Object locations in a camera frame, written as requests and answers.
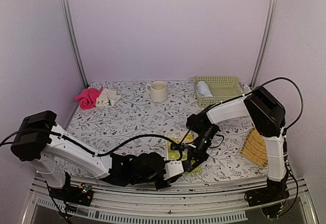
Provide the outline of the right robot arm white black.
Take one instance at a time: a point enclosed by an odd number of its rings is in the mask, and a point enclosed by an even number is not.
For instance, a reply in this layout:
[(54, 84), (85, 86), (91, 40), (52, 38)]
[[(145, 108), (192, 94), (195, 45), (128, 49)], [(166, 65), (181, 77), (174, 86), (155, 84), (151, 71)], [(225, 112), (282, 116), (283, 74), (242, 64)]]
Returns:
[(263, 87), (226, 102), (210, 105), (200, 113), (188, 117), (187, 129), (198, 136), (187, 151), (189, 165), (185, 169), (190, 172), (208, 159), (207, 150), (220, 129), (220, 122), (245, 116), (251, 118), (254, 129), (262, 137), (268, 162), (267, 186), (245, 193), (249, 206), (288, 198), (285, 108)]

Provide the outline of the light blue towel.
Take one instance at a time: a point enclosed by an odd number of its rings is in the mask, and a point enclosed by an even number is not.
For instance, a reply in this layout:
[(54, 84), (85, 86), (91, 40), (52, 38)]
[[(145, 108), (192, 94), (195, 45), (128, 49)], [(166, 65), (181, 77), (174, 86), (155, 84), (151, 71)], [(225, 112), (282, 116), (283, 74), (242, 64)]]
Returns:
[(197, 89), (198, 89), (199, 94), (202, 97), (212, 97), (213, 96), (209, 89), (209, 86), (204, 81), (197, 82)]

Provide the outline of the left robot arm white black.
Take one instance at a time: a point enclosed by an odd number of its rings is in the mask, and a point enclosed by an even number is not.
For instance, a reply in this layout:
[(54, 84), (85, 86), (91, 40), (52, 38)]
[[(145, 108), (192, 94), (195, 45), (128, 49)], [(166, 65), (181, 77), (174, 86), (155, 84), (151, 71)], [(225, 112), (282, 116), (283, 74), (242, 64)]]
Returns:
[(84, 205), (92, 198), (88, 186), (71, 186), (69, 174), (57, 165), (55, 157), (121, 187), (154, 183), (156, 189), (162, 189), (183, 173), (180, 160), (167, 162), (155, 152), (139, 156), (101, 153), (67, 133), (56, 123), (56, 117), (49, 110), (25, 117), (10, 148), (21, 161), (32, 163), (46, 180), (53, 198)]

